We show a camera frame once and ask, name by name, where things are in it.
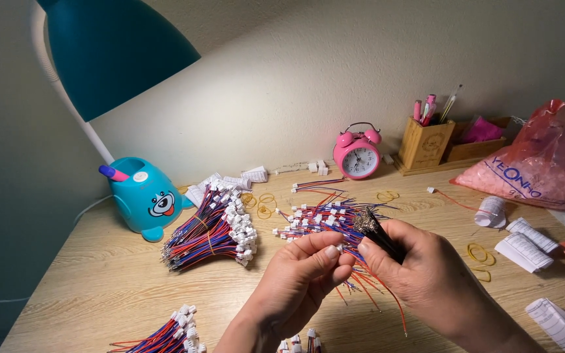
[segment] pink plastic bag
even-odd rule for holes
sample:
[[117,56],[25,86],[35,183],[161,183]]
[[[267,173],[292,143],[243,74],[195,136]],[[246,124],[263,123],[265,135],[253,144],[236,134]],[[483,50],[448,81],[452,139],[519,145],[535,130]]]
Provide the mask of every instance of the pink plastic bag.
[[525,204],[565,210],[565,103],[538,108],[514,142],[450,181]]

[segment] wooden box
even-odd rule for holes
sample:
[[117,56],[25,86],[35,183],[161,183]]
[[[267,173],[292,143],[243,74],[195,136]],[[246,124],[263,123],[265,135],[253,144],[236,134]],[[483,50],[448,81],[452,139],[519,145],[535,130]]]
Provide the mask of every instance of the wooden box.
[[[502,129],[507,127],[510,120],[511,117],[487,119],[488,122]],[[443,160],[445,162],[472,160],[475,158],[483,159],[505,146],[506,139],[504,137],[498,140],[459,144],[458,141],[468,125],[468,122],[455,124],[446,151],[444,152]]]
[[422,127],[413,117],[407,120],[398,159],[408,170],[437,166],[453,133],[455,123]]

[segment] right hand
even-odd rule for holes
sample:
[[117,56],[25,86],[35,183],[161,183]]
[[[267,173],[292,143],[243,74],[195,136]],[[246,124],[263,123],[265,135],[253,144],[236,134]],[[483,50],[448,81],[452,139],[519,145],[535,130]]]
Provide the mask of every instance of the right hand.
[[444,237],[395,219],[381,226],[407,251],[403,264],[368,238],[359,244],[359,253],[372,273],[422,322],[468,352],[499,351],[517,339],[528,341],[520,346],[529,348],[523,352],[541,351],[490,297]]

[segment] cartoon dog pen holder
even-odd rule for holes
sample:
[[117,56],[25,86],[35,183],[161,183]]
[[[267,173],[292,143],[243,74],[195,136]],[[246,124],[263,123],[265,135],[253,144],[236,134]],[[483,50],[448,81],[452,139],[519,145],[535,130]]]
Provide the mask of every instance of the cartoon dog pen holder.
[[126,157],[112,162],[111,167],[130,176],[125,181],[108,179],[108,184],[128,227],[147,241],[161,241],[163,228],[178,218],[182,209],[193,206],[146,160]]

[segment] left hand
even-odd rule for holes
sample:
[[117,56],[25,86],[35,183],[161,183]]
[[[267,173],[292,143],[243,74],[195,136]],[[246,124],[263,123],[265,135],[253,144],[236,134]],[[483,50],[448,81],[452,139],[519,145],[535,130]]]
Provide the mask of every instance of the left hand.
[[325,296],[352,274],[355,258],[334,246],[342,242],[341,233],[320,232],[285,245],[239,315],[251,315],[276,341],[300,332]]

